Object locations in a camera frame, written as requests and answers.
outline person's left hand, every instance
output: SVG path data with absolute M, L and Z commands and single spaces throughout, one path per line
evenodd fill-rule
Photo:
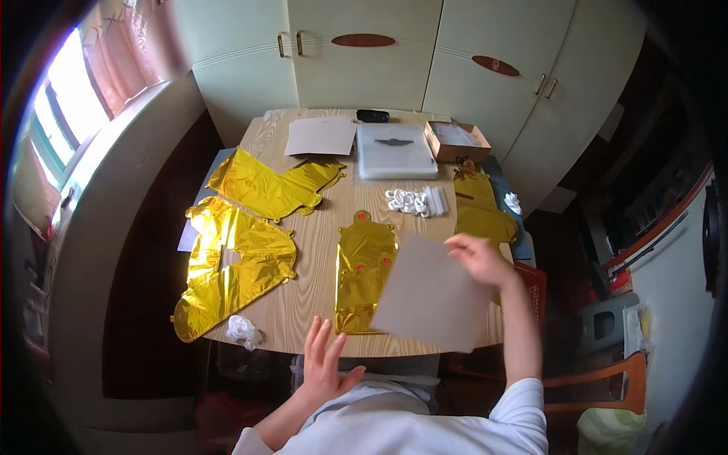
M 304 347 L 304 384 L 295 393 L 299 399 L 316 409 L 350 391 L 366 370 L 366 367 L 359 365 L 345 377 L 339 376 L 339 356 L 347 336 L 341 333 L 327 350 L 326 341 L 330 334 L 331 321 L 327 319 L 321 324 L 321 318 L 316 316 Z

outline white shirt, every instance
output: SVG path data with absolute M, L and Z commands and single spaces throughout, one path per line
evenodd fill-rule
M 311 416 L 281 454 L 546 454 L 543 384 L 522 379 L 490 418 L 430 416 L 426 405 L 394 384 L 362 382 Z M 232 455 L 270 455 L 253 428 Z

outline hand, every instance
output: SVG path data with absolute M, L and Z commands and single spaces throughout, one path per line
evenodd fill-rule
M 489 239 L 457 234 L 445 241 L 452 248 L 450 257 L 457 259 L 478 282 L 503 290 L 520 277 L 503 256 L 498 254 Z
M 296 390 L 296 395 L 316 409 L 350 391 L 366 370 L 360 365 L 345 377 L 339 376 L 339 356 L 347 336 L 340 334 L 327 351 L 326 341 L 330 334 L 331 321 L 327 319 L 321 324 L 321 318 L 316 316 L 304 347 L 304 384 Z

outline wooden table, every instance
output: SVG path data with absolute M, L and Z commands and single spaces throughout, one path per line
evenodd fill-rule
M 446 116 L 420 114 L 416 112 L 389 111 L 390 122 L 424 125 L 428 120 L 450 119 Z M 346 115 L 356 119 L 355 109 L 281 109 L 267 111 L 265 116 L 254 119 L 240 147 L 275 172 L 283 173 L 297 165 L 301 158 L 286 157 L 283 154 L 288 141 L 288 124 L 297 119 L 320 116 Z M 301 216 L 296 213 L 283 218 L 278 225 L 282 229 L 293 229 L 293 241 L 298 248 L 294 270 L 298 275 L 260 297 L 237 314 L 257 325 L 263 341 L 258 348 L 272 351 L 303 353 L 306 334 L 314 316 L 333 319 L 334 295 L 336 292 L 336 244 L 339 241 L 338 228 L 353 222 L 357 210 L 367 210 L 377 223 L 391 223 L 397 237 L 405 230 L 415 231 L 428 237 L 446 239 L 455 230 L 455 190 L 452 165 L 440 164 L 436 181 L 363 181 L 359 178 L 356 156 L 338 157 L 346 164 L 346 177 L 322 193 L 323 201 L 313 214 Z M 387 210 L 384 192 L 387 189 L 402 188 L 421 191 L 425 185 L 442 186 L 448 199 L 450 213 L 442 217 L 424 220 L 419 216 Z M 510 248 L 501 245 L 501 252 L 509 258 Z M 227 320 L 208 331 L 204 337 L 226 343 L 234 343 L 225 336 Z M 503 327 L 500 306 L 491 305 L 488 326 L 480 340 L 481 346 L 503 342 Z M 411 340 L 400 340 L 387 334 L 351 335 L 344 348 L 344 357 L 396 357 L 402 355 L 423 355 L 444 352 L 443 349 L 427 346 Z

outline gold foil balloon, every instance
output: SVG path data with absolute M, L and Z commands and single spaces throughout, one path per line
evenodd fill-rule
M 397 253 L 391 224 L 371 220 L 365 210 L 354 214 L 354 223 L 339 228 L 336 257 L 336 332 L 378 333 L 369 328 L 374 309 Z
M 301 215 L 312 213 L 321 202 L 317 191 L 331 187 L 344 176 L 339 172 L 343 167 L 337 162 L 303 162 L 277 174 L 238 148 L 215 170 L 207 187 L 278 223 L 299 208 Z
M 518 225 L 510 215 L 498 210 L 489 175 L 478 172 L 473 162 L 466 160 L 462 169 L 455 170 L 454 186 L 456 234 L 491 239 L 495 248 L 499 243 L 515 242 Z
M 189 343 L 262 296 L 294 278 L 293 232 L 258 220 L 220 197 L 206 197 L 186 212 L 199 232 L 189 257 L 187 290 L 172 321 Z M 240 260 L 221 269 L 221 249 Z

